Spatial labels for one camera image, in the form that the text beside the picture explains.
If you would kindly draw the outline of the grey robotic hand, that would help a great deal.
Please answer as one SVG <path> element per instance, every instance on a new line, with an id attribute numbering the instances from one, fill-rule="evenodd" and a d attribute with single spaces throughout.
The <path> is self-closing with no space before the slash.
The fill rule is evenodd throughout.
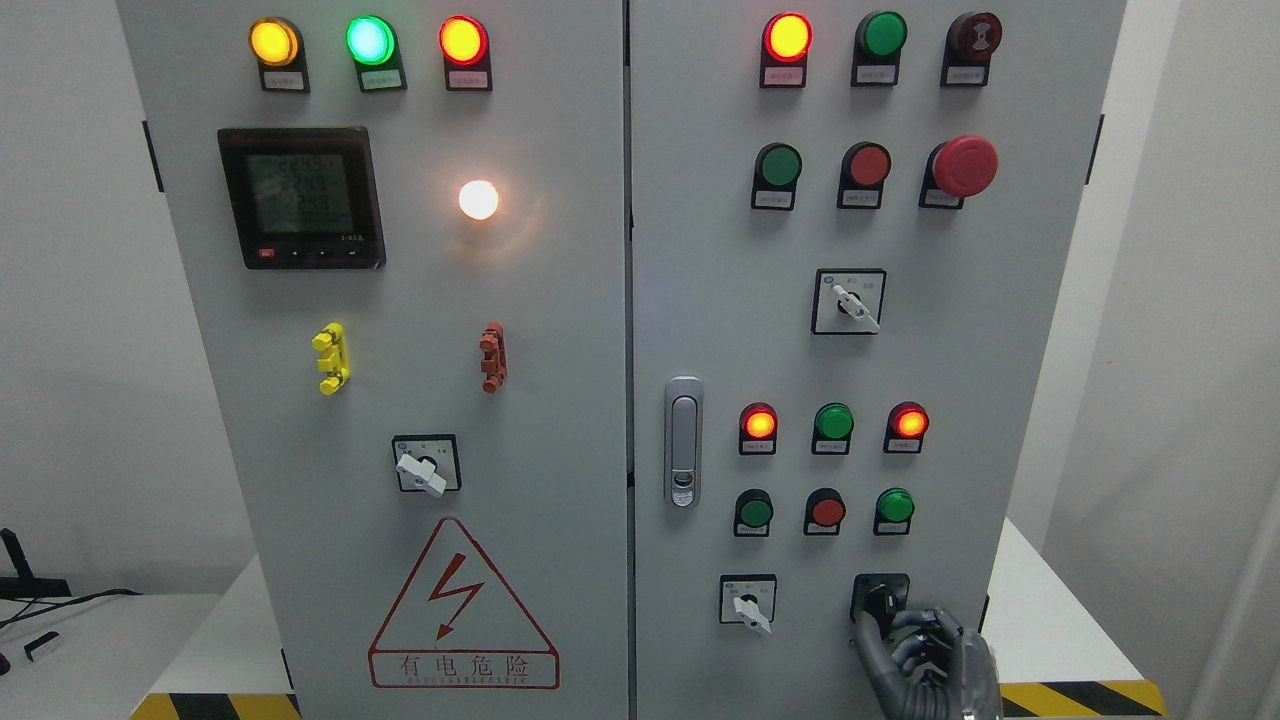
<path id="1" fill-rule="evenodd" d="M 905 607 L 888 633 L 868 614 L 851 646 L 886 719 L 1002 719 L 998 670 L 986 638 L 945 609 Z"/>

